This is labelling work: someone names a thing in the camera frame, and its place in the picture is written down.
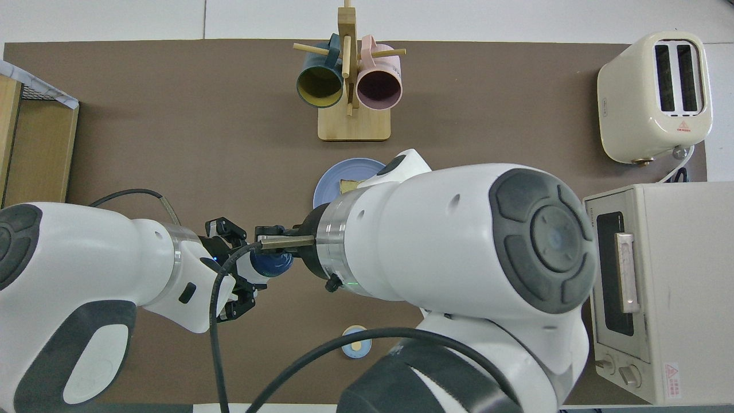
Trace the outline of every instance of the oven door handle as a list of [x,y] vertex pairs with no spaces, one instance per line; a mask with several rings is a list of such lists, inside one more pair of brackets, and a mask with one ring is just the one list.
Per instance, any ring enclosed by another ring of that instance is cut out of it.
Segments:
[[632,249],[634,239],[634,235],[624,232],[618,232],[614,235],[614,244],[617,247],[617,275],[619,276],[622,312],[627,314],[640,311],[640,303],[637,299],[634,253]]

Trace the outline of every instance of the oven door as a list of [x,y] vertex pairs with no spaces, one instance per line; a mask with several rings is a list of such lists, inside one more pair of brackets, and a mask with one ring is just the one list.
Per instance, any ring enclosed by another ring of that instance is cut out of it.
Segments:
[[639,261],[642,255],[635,254],[639,251],[639,242],[634,241],[639,217],[635,215],[634,196],[630,189],[586,204],[599,243],[593,322],[597,342],[649,363],[645,302],[639,289],[644,275]]

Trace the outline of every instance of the white oven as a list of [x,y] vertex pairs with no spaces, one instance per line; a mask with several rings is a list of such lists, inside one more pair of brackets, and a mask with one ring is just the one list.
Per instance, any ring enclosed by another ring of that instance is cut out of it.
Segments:
[[584,199],[597,373],[656,405],[734,403],[734,182]]

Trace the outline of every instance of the mug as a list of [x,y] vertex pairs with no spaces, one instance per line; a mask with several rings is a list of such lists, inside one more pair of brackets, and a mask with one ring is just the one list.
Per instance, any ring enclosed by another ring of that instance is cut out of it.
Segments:
[[357,98],[369,109],[385,110],[398,104],[403,96],[400,57],[372,57],[375,51],[393,50],[377,44],[372,35],[362,38],[362,60],[357,75]]
[[341,99],[343,93],[339,35],[331,35],[329,43],[318,43],[316,47],[327,49],[329,54],[306,53],[301,74],[296,80],[296,91],[311,106],[330,107]]

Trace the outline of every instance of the thick black cable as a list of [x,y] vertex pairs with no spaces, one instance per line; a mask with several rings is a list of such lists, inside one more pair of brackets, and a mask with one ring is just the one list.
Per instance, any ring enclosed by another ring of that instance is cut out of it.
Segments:
[[116,193],[111,193],[108,196],[103,196],[102,198],[99,198],[97,201],[92,202],[89,206],[90,207],[99,207],[100,205],[104,204],[107,201],[110,201],[112,199],[115,199],[117,197],[123,196],[123,195],[130,195],[132,193],[143,193],[146,195],[152,195],[155,196],[158,199],[163,198],[163,195],[157,193],[154,190],[146,190],[145,188],[135,188],[132,190],[123,190],[123,191],[117,191]]
[[217,331],[217,299],[222,281],[232,270],[237,260],[250,251],[262,247],[259,242],[245,245],[235,251],[227,258],[222,267],[217,271],[217,277],[211,286],[211,299],[209,301],[209,339],[211,341],[211,358],[214,360],[214,378],[217,380],[217,396],[219,398],[219,410],[222,413],[230,413],[229,401],[227,399],[227,387],[225,386],[225,373],[222,366],[222,353],[219,349],[219,332]]
[[346,336],[338,337],[326,342],[304,354],[293,364],[283,370],[273,381],[270,382],[270,384],[267,385],[267,387],[265,387],[260,395],[258,395],[258,397],[252,402],[252,405],[250,405],[246,413],[255,413],[258,411],[270,396],[272,396],[273,393],[275,393],[276,390],[278,390],[278,388],[280,388],[280,386],[282,386],[290,377],[319,357],[341,348],[342,346],[352,344],[353,342],[378,338],[410,338],[430,342],[435,345],[442,345],[443,347],[458,351],[473,360],[475,363],[479,364],[481,368],[485,369],[497,381],[497,385],[507,395],[507,397],[517,403],[518,406],[520,405],[517,395],[512,389],[512,385],[509,383],[507,377],[497,368],[497,366],[494,365],[494,363],[468,345],[450,337],[442,336],[441,334],[432,333],[430,331],[405,327],[389,327],[347,334]]

